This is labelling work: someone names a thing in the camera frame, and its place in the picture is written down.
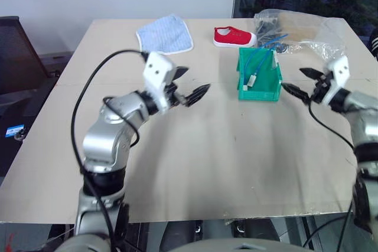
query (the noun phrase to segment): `red shoe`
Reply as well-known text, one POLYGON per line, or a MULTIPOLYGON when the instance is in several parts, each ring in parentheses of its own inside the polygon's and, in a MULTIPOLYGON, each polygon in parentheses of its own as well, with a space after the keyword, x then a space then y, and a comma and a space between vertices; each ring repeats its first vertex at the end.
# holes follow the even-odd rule
POLYGON ((251 47, 256 43, 256 36, 234 27, 214 28, 214 44, 217 47, 251 47))

